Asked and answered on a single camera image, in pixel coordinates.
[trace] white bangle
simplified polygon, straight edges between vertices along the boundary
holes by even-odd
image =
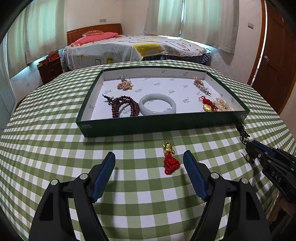
[[[146,107],[144,107],[144,104],[147,101],[154,100],[154,99],[163,100],[163,101],[169,103],[171,105],[172,109],[169,111],[166,111],[166,112],[155,112],[155,111],[151,111],[151,110],[147,109]],[[165,115],[165,114],[175,114],[176,113],[176,103],[174,102],[174,100],[166,95],[163,95],[163,94],[148,94],[148,95],[143,96],[140,99],[139,107],[140,107],[140,112],[142,115]]]

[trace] black beaded necklace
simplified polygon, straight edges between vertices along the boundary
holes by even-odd
[[[138,116],[140,113],[139,104],[135,102],[131,97],[129,96],[120,96],[118,98],[108,97],[106,95],[103,95],[104,98],[108,100],[109,105],[112,106],[112,117],[118,118],[119,117],[119,108],[123,104],[129,104],[131,107],[131,116]]]

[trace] blue gripper pad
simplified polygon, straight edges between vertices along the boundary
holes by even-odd
[[[274,153],[271,148],[268,146],[265,146],[264,144],[260,143],[259,141],[253,140],[252,143],[259,147],[260,149],[263,149],[265,152],[268,153],[269,156],[274,157]]]
[[[94,202],[103,196],[114,167],[115,155],[114,153],[111,153],[94,182],[94,192],[91,197]]]
[[[196,160],[192,159],[188,151],[184,152],[183,163],[189,176],[189,179],[191,181],[191,184],[194,188],[196,195],[199,196],[203,201],[205,201],[207,198],[205,180],[203,179],[200,171],[198,170],[194,162],[196,162]]]

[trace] window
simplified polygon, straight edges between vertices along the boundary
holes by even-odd
[[[17,17],[7,35],[10,78],[27,64],[67,45],[65,0],[34,0]]]
[[[144,33],[181,37],[234,53],[239,0],[149,0]]]

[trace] wooden door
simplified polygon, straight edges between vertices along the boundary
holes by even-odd
[[[252,87],[279,114],[295,84],[296,39],[274,7],[267,5],[267,35],[263,59]]]

